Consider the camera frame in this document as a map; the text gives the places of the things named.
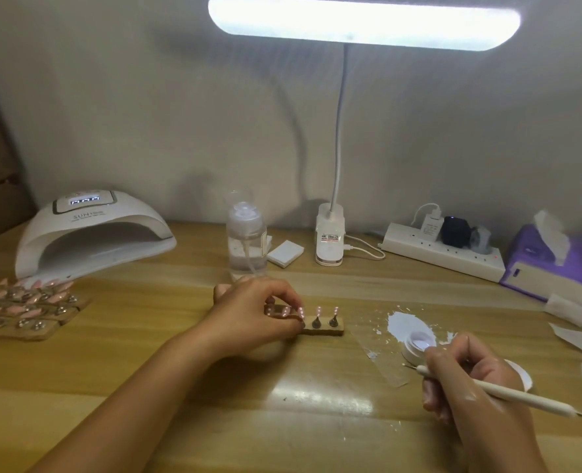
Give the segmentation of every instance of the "digital display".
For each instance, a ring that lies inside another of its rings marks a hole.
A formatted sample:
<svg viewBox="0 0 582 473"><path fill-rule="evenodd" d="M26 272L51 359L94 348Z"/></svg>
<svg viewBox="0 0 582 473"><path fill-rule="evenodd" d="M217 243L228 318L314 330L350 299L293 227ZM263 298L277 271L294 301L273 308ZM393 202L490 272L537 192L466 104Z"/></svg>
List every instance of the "digital display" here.
<svg viewBox="0 0 582 473"><path fill-rule="evenodd" d="M74 206L75 204L84 204L85 202L91 202L94 200L100 200L100 196L93 195L89 197L76 197L74 199L70 199L70 205Z"/></svg>

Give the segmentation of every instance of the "right arm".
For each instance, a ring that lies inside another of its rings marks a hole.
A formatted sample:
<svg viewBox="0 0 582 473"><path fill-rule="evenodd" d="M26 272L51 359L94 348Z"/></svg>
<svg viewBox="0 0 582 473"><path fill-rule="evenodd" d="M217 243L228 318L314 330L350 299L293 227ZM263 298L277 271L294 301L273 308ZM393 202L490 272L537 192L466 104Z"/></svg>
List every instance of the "right arm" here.
<svg viewBox="0 0 582 473"><path fill-rule="evenodd" d="M473 334L447 348L429 348L426 364L437 380L422 383L423 405L440 421L454 421L471 472L547 473L530 409L490 397L473 378L523 390L518 374ZM472 365L470 375L461 367Z"/></svg>

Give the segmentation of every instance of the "left arm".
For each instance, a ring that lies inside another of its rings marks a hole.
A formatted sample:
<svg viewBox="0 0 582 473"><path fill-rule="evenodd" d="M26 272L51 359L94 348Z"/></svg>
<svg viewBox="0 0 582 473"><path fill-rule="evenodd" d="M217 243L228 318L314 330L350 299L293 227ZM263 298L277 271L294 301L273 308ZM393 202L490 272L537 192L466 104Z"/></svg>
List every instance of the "left arm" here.
<svg viewBox="0 0 582 473"><path fill-rule="evenodd" d="M297 318L263 314L271 296L295 309L302 306L285 281L238 282L218 298L206 318L167 341L29 473L141 472L186 393L208 367L223 357L301 332Z"/></svg>

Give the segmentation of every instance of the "purple tissue box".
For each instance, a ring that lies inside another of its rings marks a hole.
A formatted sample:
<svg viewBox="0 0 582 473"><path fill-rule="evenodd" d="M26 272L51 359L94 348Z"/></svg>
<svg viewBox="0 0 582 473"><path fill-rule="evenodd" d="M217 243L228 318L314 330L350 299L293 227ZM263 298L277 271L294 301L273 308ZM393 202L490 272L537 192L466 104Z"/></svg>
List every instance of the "purple tissue box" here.
<svg viewBox="0 0 582 473"><path fill-rule="evenodd" d="M545 302L557 294L582 306L582 238L570 241L564 264L556 265L536 226L523 226L510 246L500 284Z"/></svg>

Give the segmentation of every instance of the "power strip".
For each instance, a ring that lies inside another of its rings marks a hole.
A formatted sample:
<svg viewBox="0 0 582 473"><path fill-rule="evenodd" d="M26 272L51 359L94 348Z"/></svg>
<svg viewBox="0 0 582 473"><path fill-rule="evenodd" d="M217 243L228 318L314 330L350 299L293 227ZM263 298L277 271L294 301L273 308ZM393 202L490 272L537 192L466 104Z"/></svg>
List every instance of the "power strip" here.
<svg viewBox="0 0 582 473"><path fill-rule="evenodd" d="M420 235L420 229L400 224L389 224L385 239L378 246L394 254L439 265L487 281L499 282L505 274L505 264L497 248L493 248L492 253L488 255L477 254L470 249L458 249L440 241L425 241Z"/></svg>

